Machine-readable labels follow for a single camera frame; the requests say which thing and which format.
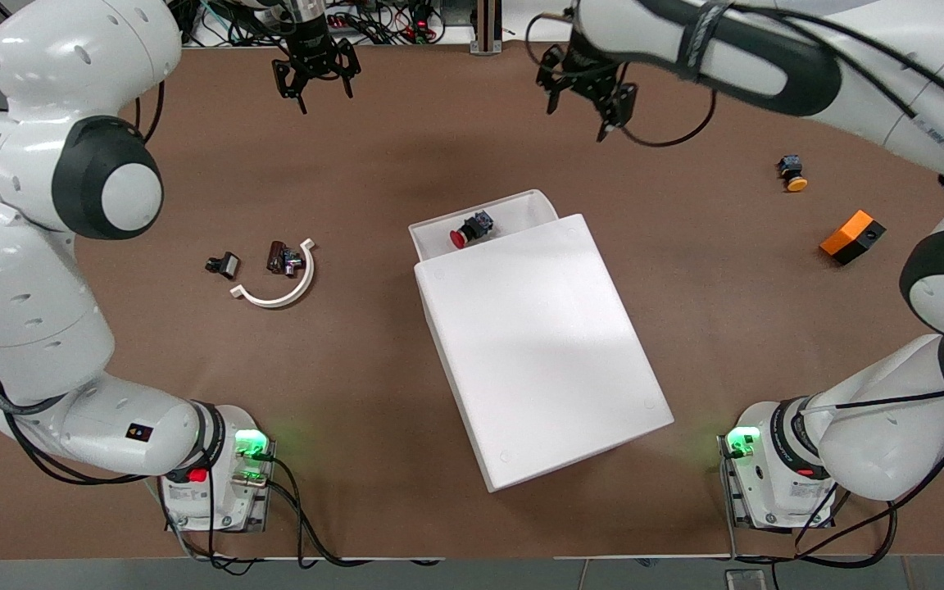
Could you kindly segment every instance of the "brown tabletop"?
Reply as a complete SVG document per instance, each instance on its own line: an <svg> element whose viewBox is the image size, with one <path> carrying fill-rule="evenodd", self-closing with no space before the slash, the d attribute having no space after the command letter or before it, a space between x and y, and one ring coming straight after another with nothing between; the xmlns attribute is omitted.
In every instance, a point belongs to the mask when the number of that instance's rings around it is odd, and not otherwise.
<svg viewBox="0 0 944 590"><path fill-rule="evenodd" d="M581 98L544 115L516 45L490 59L359 53L355 100L311 83L301 116L276 93L274 49L185 52L150 144L166 184L158 223L131 242L78 245L115 331L109 370L250 411L342 556L726 553L715 435L750 403L827 388L925 332L896 279L944 214L926 170L724 98L685 145L596 144ZM703 88L633 74L640 134L671 138L700 120ZM790 152L810 180L799 194L774 178ZM491 494L424 323L407 226L529 188L561 216L584 214L675 423ZM837 268L817 245L859 208L887 234ZM262 269L267 247L304 238L319 245L317 274L289 309L237 302L202 269L231 250L241 283L281 295L292 283ZM853 502L840 522L877 509ZM268 533L220 535L218 548L292 556L293 523L275 503ZM882 534L877 523L829 549L868 553ZM791 548L770 533L737 538L745 552ZM894 552L944 553L944 474L901 512ZM0 559L179 554L141 484L50 481L0 434Z"/></svg>

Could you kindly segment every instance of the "green light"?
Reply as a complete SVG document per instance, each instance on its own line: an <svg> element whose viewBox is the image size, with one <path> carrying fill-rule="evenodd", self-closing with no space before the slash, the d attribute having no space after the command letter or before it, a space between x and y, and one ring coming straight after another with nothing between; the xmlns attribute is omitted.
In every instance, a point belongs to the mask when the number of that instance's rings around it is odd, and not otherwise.
<svg viewBox="0 0 944 590"><path fill-rule="evenodd" d="M752 455L752 443L760 440L760 429L756 426L738 426L727 433L727 446L733 459Z"/></svg>
<svg viewBox="0 0 944 590"><path fill-rule="evenodd" d="M235 452L239 455L257 455L269 447L269 438L260 430L247 429L235 433Z"/></svg>

